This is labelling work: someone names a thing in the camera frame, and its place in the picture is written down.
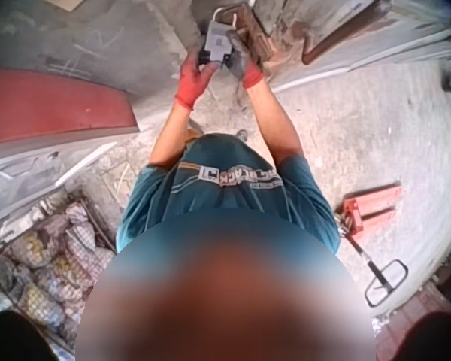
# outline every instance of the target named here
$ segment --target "gray device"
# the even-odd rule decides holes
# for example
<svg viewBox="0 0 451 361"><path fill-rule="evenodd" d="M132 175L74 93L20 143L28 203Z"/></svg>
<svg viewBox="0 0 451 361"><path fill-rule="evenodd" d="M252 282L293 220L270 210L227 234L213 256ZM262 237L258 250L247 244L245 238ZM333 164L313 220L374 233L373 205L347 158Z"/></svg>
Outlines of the gray device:
<svg viewBox="0 0 451 361"><path fill-rule="evenodd" d="M232 45L227 38L227 31L234 30L232 25L218 23L212 20L209 23L205 39L204 52L208 53L208 62L224 63L231 56Z"/></svg>

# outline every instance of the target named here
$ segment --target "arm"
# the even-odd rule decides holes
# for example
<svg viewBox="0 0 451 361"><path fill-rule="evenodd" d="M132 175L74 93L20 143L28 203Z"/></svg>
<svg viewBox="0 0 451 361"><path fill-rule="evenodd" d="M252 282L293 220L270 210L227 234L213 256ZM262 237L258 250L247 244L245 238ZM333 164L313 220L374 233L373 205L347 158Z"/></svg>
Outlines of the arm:
<svg viewBox="0 0 451 361"><path fill-rule="evenodd" d="M289 156L304 156L292 121L265 82L263 73L251 60L249 50L237 32L228 32L227 36L235 50L227 66L237 79L242 80L249 94L259 130L276 167Z"/></svg>
<svg viewBox="0 0 451 361"><path fill-rule="evenodd" d="M153 146L149 165L170 169L178 161L186 147L190 111L178 102L174 102L171 113Z"/></svg>
<svg viewBox="0 0 451 361"><path fill-rule="evenodd" d="M198 51L191 50L180 68L179 89L171 113L150 154L149 164L170 169L182 156L186 147L187 124L195 101L207 88L213 73L219 68L215 63L198 70Z"/></svg>
<svg viewBox="0 0 451 361"><path fill-rule="evenodd" d="M292 121L264 78L248 88L247 94L253 105L259 130L276 167L289 156L304 156L301 141Z"/></svg>

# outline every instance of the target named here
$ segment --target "brick floor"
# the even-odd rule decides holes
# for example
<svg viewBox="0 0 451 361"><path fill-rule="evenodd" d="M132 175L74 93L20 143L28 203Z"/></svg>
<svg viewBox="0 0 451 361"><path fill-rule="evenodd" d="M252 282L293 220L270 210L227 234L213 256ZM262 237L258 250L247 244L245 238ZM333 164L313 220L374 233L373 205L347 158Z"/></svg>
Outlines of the brick floor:
<svg viewBox="0 0 451 361"><path fill-rule="evenodd" d="M451 303L429 281L392 314L376 336L376 360L390 361L413 325L435 311L451 312Z"/></svg>

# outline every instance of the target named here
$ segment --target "rusty metal bracket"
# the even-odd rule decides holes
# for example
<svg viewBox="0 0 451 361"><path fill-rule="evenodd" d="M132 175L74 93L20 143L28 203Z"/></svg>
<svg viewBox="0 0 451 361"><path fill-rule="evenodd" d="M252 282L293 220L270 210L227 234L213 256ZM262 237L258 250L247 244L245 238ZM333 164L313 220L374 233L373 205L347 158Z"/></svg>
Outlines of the rusty metal bracket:
<svg viewBox="0 0 451 361"><path fill-rule="evenodd" d="M330 35L320 41L311 51L308 52L309 44L307 39L304 40L302 62L305 65L312 64L324 53L327 53L369 25L384 18L385 15L391 11L391 8L391 0L373 0L373 2L363 11L335 29Z"/></svg>
<svg viewBox="0 0 451 361"><path fill-rule="evenodd" d="M253 59L259 60L261 63L269 60L274 55L274 51L269 43L268 36L248 4L241 3L224 8L217 14L217 21L232 24L234 14L237 14L236 29L238 34L249 48Z"/></svg>

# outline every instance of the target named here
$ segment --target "white cable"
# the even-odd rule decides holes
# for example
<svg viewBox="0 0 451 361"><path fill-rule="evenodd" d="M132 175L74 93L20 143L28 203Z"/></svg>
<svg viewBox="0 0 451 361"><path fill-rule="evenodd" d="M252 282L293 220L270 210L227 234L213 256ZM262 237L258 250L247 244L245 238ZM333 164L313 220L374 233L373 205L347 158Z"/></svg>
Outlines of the white cable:
<svg viewBox="0 0 451 361"><path fill-rule="evenodd" d="M213 14L212 14L212 21L216 21L217 14L223 9L224 9L224 7L222 6L221 8L217 8L213 12ZM236 13L234 13L234 19L232 20L232 26L235 27L235 24L237 24L237 22L238 22L238 15Z"/></svg>
<svg viewBox="0 0 451 361"><path fill-rule="evenodd" d="M216 9L216 10L213 12L213 15L212 15L212 21L216 21L216 16L217 16L217 14L218 14L219 11L221 11L223 8L224 8L224 7L222 6L221 8L218 8L218 9Z"/></svg>

